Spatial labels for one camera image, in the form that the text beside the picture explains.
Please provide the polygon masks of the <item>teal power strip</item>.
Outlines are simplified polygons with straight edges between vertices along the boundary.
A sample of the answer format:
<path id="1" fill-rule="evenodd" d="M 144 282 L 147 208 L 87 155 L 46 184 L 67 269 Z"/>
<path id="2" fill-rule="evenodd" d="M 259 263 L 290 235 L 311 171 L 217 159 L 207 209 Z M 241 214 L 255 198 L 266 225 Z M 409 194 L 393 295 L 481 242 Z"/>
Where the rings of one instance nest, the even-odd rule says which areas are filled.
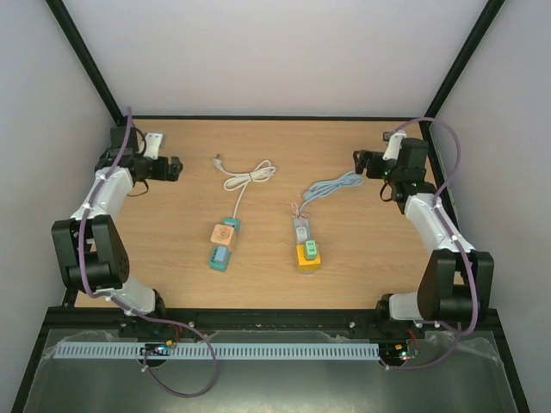
<path id="1" fill-rule="evenodd" d="M 214 226 L 210 242 L 213 250 L 209 259 L 209 267 L 224 272 L 227 270 L 240 231 L 240 221 L 224 218 L 221 224 Z"/>

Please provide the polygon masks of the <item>orange dragon cube adapter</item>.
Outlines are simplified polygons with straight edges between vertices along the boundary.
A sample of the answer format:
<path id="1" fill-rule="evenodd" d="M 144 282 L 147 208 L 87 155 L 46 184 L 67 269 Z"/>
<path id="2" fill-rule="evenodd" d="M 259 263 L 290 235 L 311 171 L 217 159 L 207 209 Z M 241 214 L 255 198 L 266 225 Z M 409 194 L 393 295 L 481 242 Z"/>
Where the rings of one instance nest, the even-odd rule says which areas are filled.
<path id="1" fill-rule="evenodd" d="M 237 232 L 234 226 L 225 224 L 216 224 L 214 226 L 210 237 L 210 242 L 213 245 L 233 250 L 236 241 Z"/>

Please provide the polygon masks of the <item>black aluminium frame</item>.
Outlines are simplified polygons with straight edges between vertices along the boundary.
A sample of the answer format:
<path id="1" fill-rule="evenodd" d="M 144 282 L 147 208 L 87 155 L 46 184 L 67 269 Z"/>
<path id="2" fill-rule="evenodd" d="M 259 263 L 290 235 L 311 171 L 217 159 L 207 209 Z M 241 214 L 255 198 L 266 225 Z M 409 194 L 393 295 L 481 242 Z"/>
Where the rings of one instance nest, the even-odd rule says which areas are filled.
<path id="1" fill-rule="evenodd" d="M 461 74 L 464 72 L 468 61 L 474 55 L 477 47 L 484 38 L 486 32 L 492 25 L 498 15 L 504 0 L 489 0 L 486 2 L 483 10 L 480 12 L 473 28 L 470 30 L 467 39 L 458 52 L 453 64 L 450 66 L 446 77 L 438 88 L 435 97 L 432 99 L 427 110 L 429 115 L 436 115 L 442 108 L 445 100 L 448 98 L 453 87 L 457 83 Z M 59 27 L 68 39 L 71 48 L 77 55 L 83 65 L 91 82 L 102 98 L 109 114 L 120 126 L 125 124 L 126 118 L 121 110 L 115 106 L 115 98 L 108 88 L 96 62 L 94 61 L 89 48 L 85 45 L 84 38 L 79 33 L 76 23 L 73 21 L 70 12 L 61 1 L 50 1 L 48 7 L 52 11 Z M 121 311 L 113 309 L 92 308 L 86 310 L 78 309 L 75 306 L 77 293 L 68 289 L 65 292 L 63 302 L 59 306 L 48 309 L 45 320 L 40 329 L 40 333 L 31 353 L 28 366 L 23 375 L 22 382 L 15 397 L 12 410 L 22 412 L 28 403 L 28 397 L 31 386 L 34 382 L 36 371 L 39 366 L 39 355 L 46 344 L 46 334 L 49 330 L 59 329 L 63 326 L 68 328 L 90 327 L 93 330 L 99 330 L 105 327 L 113 329 L 116 322 L 121 320 Z M 172 308 L 169 311 L 171 316 L 183 317 L 192 315 L 195 319 L 214 330 L 217 327 L 251 327 L 255 322 L 262 323 L 265 329 L 273 330 L 293 330 L 303 327 L 306 330 L 344 331 L 343 322 L 351 320 L 357 316 L 363 321 L 369 322 L 369 326 L 364 328 L 365 332 L 373 334 L 375 332 L 375 309 L 364 310 L 287 310 L 287 309 L 221 309 L 221 310 L 199 310 Z M 480 329 L 484 331 L 493 331 L 497 340 L 498 353 L 505 359 L 505 374 L 511 389 L 512 399 L 516 409 L 519 412 L 529 411 L 527 399 L 524 395 L 520 378 L 511 355 L 508 342 L 505 338 L 503 326 L 496 310 L 491 309 L 486 316 L 485 321 L 480 324 Z"/>

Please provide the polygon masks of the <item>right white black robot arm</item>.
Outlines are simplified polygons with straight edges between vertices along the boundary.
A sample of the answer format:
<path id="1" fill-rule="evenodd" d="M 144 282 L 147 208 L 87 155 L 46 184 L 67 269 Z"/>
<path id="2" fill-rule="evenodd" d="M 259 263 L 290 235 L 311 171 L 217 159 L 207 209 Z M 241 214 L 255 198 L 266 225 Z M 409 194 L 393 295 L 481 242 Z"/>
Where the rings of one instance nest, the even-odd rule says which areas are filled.
<path id="1" fill-rule="evenodd" d="M 474 327 L 484 316 L 492 287 L 494 260 L 460 234 L 446 213 L 436 187 L 425 179 L 429 145 L 394 133 L 387 149 L 354 151 L 355 172 L 381 179 L 391 201 L 414 225 L 430 254 L 418 290 L 390 293 L 381 300 L 376 329 L 396 336 L 413 322 L 457 322 Z"/>

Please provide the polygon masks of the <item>light blue power strip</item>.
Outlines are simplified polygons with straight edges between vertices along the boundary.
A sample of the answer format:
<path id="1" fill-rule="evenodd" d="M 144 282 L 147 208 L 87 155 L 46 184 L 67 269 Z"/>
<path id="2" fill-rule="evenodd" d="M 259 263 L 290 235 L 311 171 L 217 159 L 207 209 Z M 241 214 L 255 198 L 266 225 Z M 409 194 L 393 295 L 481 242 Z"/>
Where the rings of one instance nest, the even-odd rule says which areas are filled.
<path id="1" fill-rule="evenodd" d="M 304 244 L 311 238 L 309 220 L 304 217 L 294 218 L 294 235 L 298 245 Z"/>

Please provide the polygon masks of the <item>white plug on strip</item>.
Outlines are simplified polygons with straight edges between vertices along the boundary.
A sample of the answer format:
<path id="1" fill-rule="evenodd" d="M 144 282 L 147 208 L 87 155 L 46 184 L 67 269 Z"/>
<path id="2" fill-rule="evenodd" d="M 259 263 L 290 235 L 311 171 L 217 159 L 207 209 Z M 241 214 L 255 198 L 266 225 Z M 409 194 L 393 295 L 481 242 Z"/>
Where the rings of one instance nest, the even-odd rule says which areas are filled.
<path id="1" fill-rule="evenodd" d="M 305 226 L 295 228 L 295 235 L 298 243 L 304 243 L 308 239 L 308 229 Z"/>

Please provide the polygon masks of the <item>light blue charger plug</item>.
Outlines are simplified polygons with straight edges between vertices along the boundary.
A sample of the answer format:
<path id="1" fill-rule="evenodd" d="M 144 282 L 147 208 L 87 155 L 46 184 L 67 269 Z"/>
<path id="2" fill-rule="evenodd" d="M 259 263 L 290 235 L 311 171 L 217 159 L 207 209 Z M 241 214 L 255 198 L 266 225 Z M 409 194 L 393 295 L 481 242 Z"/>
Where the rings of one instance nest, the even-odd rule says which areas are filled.
<path id="1" fill-rule="evenodd" d="M 230 254 L 231 251 L 227 247 L 218 246 L 214 252 L 213 262 L 220 265 L 226 265 Z"/>

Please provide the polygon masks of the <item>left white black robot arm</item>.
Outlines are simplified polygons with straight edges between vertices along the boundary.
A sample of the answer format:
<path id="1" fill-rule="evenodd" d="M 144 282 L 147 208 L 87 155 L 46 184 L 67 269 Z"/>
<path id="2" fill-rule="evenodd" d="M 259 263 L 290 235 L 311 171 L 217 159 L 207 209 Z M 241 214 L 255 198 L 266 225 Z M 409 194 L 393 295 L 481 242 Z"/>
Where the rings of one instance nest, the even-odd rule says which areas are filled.
<path id="1" fill-rule="evenodd" d="M 131 274 L 115 219 L 136 184 L 175 182 L 183 164 L 178 157 L 161 156 L 164 133 L 143 133 L 128 124 L 111 128 L 109 138 L 83 203 L 70 218 L 52 226 L 61 278 L 66 288 L 110 301 L 130 317 L 162 318 L 164 300 Z"/>

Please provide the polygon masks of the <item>yellow cube adapter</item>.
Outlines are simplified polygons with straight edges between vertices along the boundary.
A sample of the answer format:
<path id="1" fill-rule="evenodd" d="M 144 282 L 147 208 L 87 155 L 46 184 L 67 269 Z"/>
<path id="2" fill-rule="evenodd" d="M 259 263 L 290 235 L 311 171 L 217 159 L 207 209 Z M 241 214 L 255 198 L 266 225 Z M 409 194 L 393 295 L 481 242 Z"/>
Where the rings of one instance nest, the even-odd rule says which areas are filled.
<path id="1" fill-rule="evenodd" d="M 299 244 L 296 246 L 297 268 L 300 273 L 313 273 L 319 269 L 321 264 L 320 253 L 312 260 L 306 258 L 306 246 Z"/>

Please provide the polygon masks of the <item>green charger plug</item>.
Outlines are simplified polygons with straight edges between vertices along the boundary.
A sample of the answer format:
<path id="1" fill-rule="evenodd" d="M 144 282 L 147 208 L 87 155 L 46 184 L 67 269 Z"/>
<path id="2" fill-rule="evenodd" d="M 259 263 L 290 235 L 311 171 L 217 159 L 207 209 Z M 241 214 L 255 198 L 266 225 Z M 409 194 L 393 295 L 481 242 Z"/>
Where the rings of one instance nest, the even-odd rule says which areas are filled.
<path id="1" fill-rule="evenodd" d="M 304 243 L 305 258 L 308 261 L 314 260 L 318 256 L 318 247 L 313 239 L 306 240 Z"/>

